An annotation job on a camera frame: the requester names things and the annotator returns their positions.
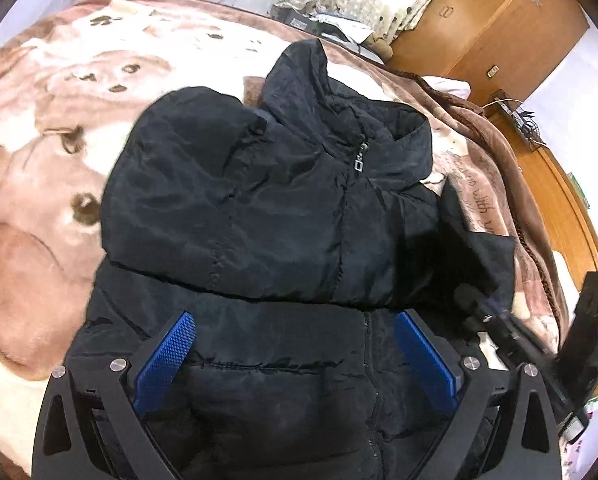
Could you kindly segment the black puffer jacket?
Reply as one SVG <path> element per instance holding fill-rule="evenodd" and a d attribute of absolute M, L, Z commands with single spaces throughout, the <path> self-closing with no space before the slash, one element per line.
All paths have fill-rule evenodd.
<path fill-rule="evenodd" d="M 187 479 L 403 479 L 444 421 L 395 316 L 510 302 L 515 243 L 433 170 L 429 120 L 332 80 L 291 44 L 250 107 L 205 87 L 138 118 L 101 207 L 105 259 L 67 355 L 129 356 L 178 310 L 191 354 L 148 425 Z"/>

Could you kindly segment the black box under curtain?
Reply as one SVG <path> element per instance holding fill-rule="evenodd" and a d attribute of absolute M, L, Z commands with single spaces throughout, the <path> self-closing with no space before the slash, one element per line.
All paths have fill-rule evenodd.
<path fill-rule="evenodd" d="M 278 6 L 271 7 L 271 15 L 275 21 L 307 32 L 314 36 L 321 36 L 323 32 L 323 25 L 308 15 L 302 14 L 290 8 L 279 8 Z"/>

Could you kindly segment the white pillow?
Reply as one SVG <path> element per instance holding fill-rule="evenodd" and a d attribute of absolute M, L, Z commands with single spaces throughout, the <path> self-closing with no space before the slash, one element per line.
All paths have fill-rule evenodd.
<path fill-rule="evenodd" d="M 472 93 L 470 84 L 464 80 L 456 80 L 450 78 L 443 78 L 438 76 L 423 76 L 423 80 L 429 87 L 456 96 L 457 98 L 467 100 Z"/>

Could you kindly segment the brown cream plush blanket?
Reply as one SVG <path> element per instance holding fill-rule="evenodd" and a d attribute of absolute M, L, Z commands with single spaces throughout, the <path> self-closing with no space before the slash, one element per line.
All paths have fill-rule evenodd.
<path fill-rule="evenodd" d="M 96 209 L 134 122 L 165 93 L 207 86 L 252 104 L 302 32 L 199 0 L 83 0 L 0 48 L 0 466 L 28 478 L 47 378 L 81 326 L 101 262 Z M 402 102 L 433 129 L 433 172 L 468 224 L 515 242 L 512 309 L 551 348 L 557 330 L 514 211 L 526 185 L 499 129 L 467 101 L 327 42 L 328 73 Z"/>

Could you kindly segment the brown plush teddy bear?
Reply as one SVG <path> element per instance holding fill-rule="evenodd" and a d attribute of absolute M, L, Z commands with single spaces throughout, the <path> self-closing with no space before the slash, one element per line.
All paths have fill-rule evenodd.
<path fill-rule="evenodd" d="M 383 36 L 373 32 L 363 41 L 363 47 L 373 51 L 384 63 L 388 62 L 393 55 L 392 47 Z"/>

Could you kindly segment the orange wooden wardrobe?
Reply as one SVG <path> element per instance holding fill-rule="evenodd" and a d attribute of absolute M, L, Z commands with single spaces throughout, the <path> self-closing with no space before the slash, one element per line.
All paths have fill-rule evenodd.
<path fill-rule="evenodd" d="M 589 28 L 576 0 L 431 0 L 392 43 L 388 65 L 470 84 L 477 105 L 525 101 Z"/>

